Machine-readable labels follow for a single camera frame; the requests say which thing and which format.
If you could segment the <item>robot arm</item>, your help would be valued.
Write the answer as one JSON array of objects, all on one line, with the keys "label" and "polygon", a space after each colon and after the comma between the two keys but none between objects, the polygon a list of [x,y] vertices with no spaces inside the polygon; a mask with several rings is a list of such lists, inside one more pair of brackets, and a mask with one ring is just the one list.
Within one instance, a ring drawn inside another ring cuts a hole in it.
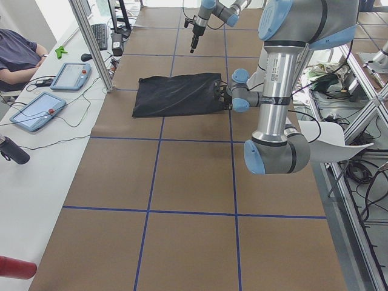
[{"label": "robot arm", "polygon": [[331,49],[355,35],[358,1],[269,1],[259,22],[258,36],[267,53],[263,92],[250,92],[246,70],[238,69],[229,84],[237,112],[259,108],[258,126],[244,143],[250,172],[259,175],[295,173],[310,159],[306,138],[287,117],[297,60],[305,48]]},{"label": "robot arm", "polygon": [[224,24],[234,27],[239,20],[240,13],[250,5],[251,1],[237,0],[230,7],[225,6],[216,0],[203,0],[197,15],[193,18],[186,17],[184,27],[189,24],[193,25],[192,42],[190,45],[190,53],[194,53],[197,48],[199,38],[204,35],[209,19],[212,15],[220,19]]}]

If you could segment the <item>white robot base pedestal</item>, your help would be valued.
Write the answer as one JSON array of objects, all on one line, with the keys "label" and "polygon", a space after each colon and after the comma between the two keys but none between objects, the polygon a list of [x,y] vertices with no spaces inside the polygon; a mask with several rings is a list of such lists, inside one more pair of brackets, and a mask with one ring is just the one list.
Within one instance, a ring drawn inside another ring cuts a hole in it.
[{"label": "white robot base pedestal", "polygon": [[242,89],[240,98],[246,100],[250,107],[259,106],[259,98],[263,94],[263,82],[267,68],[267,52],[262,47],[256,72],[248,79],[245,87]]}]

